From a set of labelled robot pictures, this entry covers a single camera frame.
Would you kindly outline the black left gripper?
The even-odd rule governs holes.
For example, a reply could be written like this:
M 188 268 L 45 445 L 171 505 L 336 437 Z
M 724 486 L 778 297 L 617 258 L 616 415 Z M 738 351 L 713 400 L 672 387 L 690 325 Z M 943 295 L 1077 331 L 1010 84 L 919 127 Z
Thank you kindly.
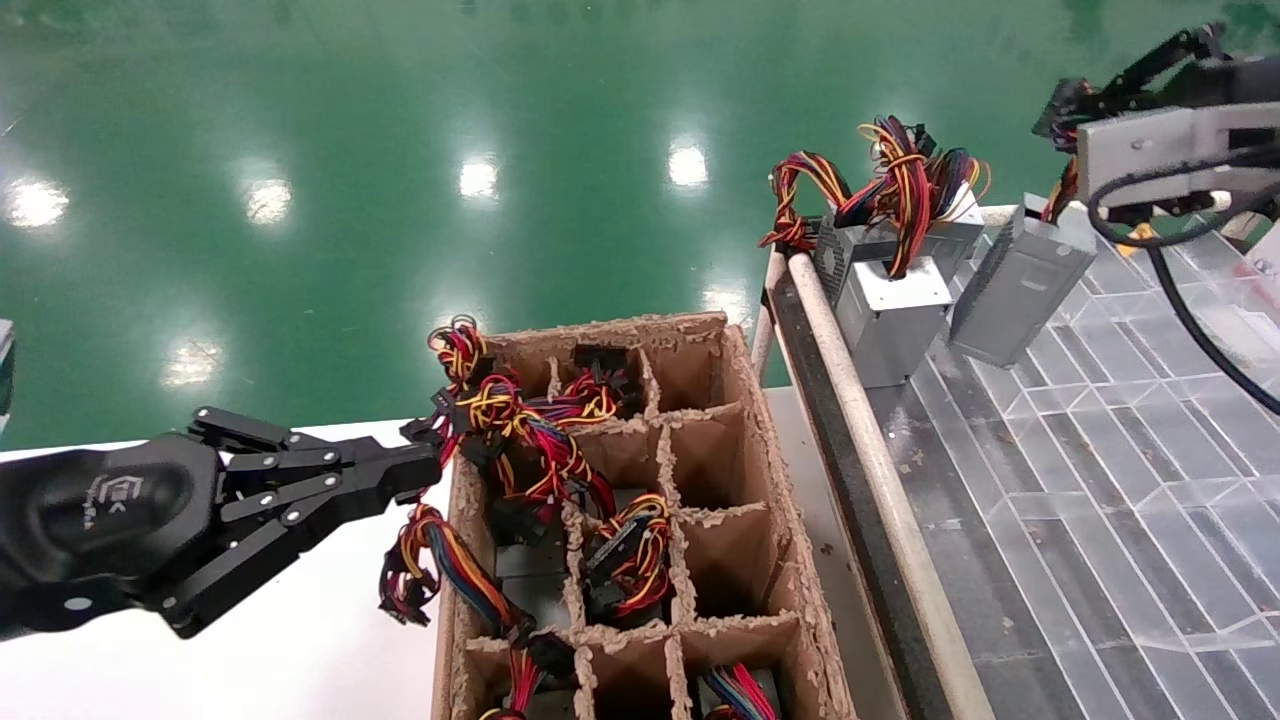
M 426 445 L 323 439 L 212 406 L 195 411 L 188 437 L 3 464 L 3 639 L 129 609 L 193 638 L 338 528 L 440 475 Z M 223 493 L 274 492 L 212 524 L 221 460 L 211 447 L 228 456 Z

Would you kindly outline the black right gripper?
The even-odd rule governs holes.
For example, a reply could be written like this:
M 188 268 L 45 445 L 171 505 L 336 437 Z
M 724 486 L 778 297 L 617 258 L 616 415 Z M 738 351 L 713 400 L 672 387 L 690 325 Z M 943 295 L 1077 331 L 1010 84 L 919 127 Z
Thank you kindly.
M 1102 86 L 1084 77 L 1061 78 L 1033 124 L 1033 135 L 1053 143 L 1074 143 L 1076 128 L 1084 123 L 1161 108 L 1164 102 L 1157 99 L 1153 82 L 1192 60 L 1226 59 L 1221 45 L 1225 32 L 1222 22 L 1183 29 Z M 1193 99 L 1194 108 L 1279 101 L 1279 55 L 1202 61 L 1197 70 L 1199 88 Z M 1100 202 L 1100 215 L 1120 225 L 1139 225 L 1156 217 L 1224 213 L 1233 208 L 1233 195 L 1221 190 L 1137 201 L 1125 201 L 1121 195 L 1123 191 L 1116 190 L 1103 195 Z

